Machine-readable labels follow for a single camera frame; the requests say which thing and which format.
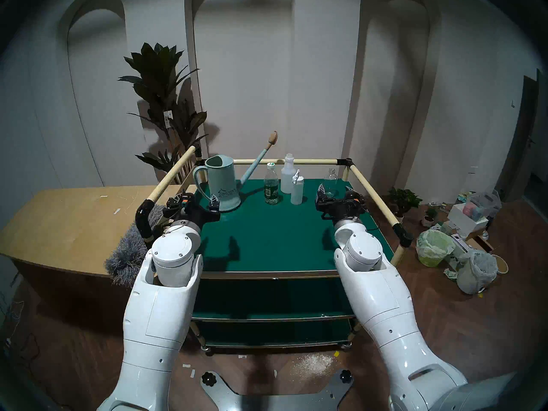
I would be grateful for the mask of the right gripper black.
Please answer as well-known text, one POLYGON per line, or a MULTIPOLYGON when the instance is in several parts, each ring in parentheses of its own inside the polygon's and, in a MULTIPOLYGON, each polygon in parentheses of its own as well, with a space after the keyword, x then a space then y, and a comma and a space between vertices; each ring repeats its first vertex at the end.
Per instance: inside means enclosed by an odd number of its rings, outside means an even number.
POLYGON ((341 221, 359 218, 366 212, 363 196, 351 187, 345 187, 345 199, 327 199, 325 186, 321 183, 316 194, 316 210, 322 213, 322 220, 341 221))

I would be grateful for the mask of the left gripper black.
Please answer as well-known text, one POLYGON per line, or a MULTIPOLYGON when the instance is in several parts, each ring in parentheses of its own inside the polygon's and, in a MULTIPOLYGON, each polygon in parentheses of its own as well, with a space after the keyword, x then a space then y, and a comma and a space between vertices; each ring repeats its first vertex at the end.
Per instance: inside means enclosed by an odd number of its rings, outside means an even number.
POLYGON ((168 199, 168 206, 165 207, 165 217, 173 219, 170 228, 178 226, 191 226, 197 232, 201 232, 207 223, 220 220, 220 201, 214 194, 211 195, 207 209, 199 204, 186 204, 185 195, 176 195, 168 199))

